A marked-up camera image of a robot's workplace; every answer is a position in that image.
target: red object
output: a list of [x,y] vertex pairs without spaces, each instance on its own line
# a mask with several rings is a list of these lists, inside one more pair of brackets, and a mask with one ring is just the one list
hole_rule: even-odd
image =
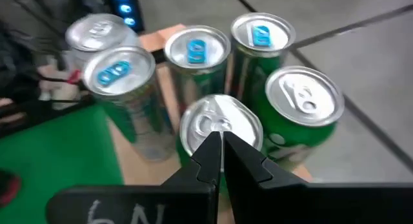
[[183,114],[185,112],[185,110],[186,110],[186,105],[180,104],[180,106],[179,106],[180,114]]
[[7,181],[7,183],[5,193],[0,194],[0,207],[9,204],[17,196],[21,188],[21,180],[17,177],[12,178],[10,181]]
[[67,83],[70,83],[71,85],[76,84],[81,77],[81,72],[80,70],[76,69],[70,74],[69,79],[67,80]]

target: can lid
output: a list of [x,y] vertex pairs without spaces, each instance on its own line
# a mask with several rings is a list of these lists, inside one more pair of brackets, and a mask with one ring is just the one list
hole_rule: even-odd
[[112,14],[90,14],[66,31],[66,41],[78,50],[94,52],[119,44],[127,35],[123,19]]
[[303,66],[287,66],[270,74],[265,92],[282,116],[308,127],[337,121],[345,108],[336,84],[321,72]]
[[165,44],[166,58],[182,68],[210,68],[222,63],[231,51],[229,39],[209,26],[188,26]]
[[264,53],[278,52],[296,40],[296,31],[290,23],[266,13],[239,16],[231,25],[231,33],[241,45]]
[[94,55],[85,65],[83,83],[95,94],[116,96],[144,85],[155,71],[152,54],[120,46]]
[[183,114],[179,137],[189,156],[212,131],[231,131],[257,150],[261,150],[263,144],[263,127],[258,117],[228,95],[206,96]]

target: green surface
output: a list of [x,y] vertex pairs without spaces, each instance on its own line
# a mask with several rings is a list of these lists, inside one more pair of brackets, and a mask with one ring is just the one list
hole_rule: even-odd
[[252,56],[253,54],[256,53],[245,51],[245,48],[239,45],[234,48],[233,52],[234,75],[230,95],[236,97],[248,108],[256,93],[256,85],[265,83],[267,77],[281,67],[284,59],[283,54],[270,58]]
[[261,153],[285,170],[302,164],[306,157],[334,132],[336,123],[323,127],[306,127],[296,124],[270,104],[265,85],[252,98],[251,111],[259,118],[264,132]]
[[7,224],[46,223],[45,205],[62,188],[123,183],[97,105],[0,139],[0,168],[22,178],[16,199],[0,209]]

